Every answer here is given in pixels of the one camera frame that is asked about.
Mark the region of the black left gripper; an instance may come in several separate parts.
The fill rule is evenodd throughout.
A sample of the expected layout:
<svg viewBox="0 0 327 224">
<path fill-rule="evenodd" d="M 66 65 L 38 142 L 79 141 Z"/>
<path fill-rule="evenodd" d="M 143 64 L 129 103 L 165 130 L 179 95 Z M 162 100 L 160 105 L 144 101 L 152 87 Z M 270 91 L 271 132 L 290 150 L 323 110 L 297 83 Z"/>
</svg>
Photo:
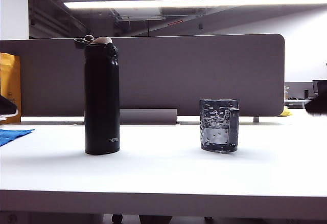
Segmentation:
<svg viewBox="0 0 327 224">
<path fill-rule="evenodd" d="M 17 105 L 0 95 L 1 118 L 13 117 L 18 114 Z"/>
</svg>

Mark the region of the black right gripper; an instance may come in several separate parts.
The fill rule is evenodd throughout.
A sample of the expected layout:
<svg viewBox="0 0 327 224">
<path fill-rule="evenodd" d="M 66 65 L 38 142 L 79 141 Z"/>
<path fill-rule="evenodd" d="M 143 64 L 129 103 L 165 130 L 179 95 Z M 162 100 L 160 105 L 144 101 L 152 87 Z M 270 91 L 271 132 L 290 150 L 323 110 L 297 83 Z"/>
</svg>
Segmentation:
<svg viewBox="0 0 327 224">
<path fill-rule="evenodd" d="M 305 105 L 305 110 L 307 113 L 315 116 L 321 116 L 327 114 L 327 97 L 326 92 L 319 94 L 316 98 L 310 100 Z"/>
</svg>

